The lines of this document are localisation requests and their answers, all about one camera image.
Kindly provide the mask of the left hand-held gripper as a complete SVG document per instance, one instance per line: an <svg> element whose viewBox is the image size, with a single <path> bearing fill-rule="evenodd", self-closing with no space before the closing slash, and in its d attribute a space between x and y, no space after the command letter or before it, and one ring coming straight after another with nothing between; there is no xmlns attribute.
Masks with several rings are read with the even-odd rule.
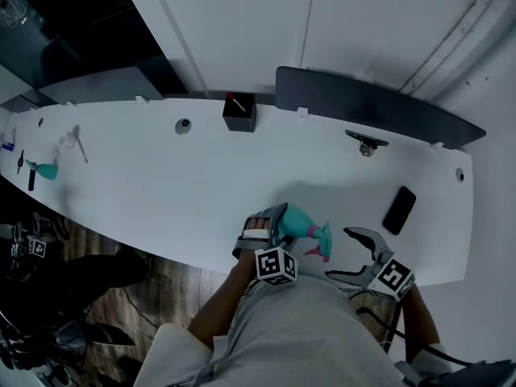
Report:
<svg viewBox="0 0 516 387"><path fill-rule="evenodd" d="M289 284L298 278L298 262L291 255L298 239L287 232L284 221L287 209L288 203L284 202L249 216L232 251L237 260L242 251L252 252L256 279L270 285ZM255 217L269 218L269 229L246 230L247 220Z"/></svg>

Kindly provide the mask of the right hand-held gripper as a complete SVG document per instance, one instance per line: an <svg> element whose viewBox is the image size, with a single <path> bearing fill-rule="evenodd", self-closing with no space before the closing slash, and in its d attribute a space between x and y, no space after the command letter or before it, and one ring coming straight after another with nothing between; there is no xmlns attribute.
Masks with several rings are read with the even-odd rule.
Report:
<svg viewBox="0 0 516 387"><path fill-rule="evenodd" d="M358 272L331 270L327 278L355 287L366 288L370 293L401 301L415 283L412 270L399 262L384 238L377 232L363 227L345 227L343 231L360 242L375 257L371 267L363 266Z"/></svg>

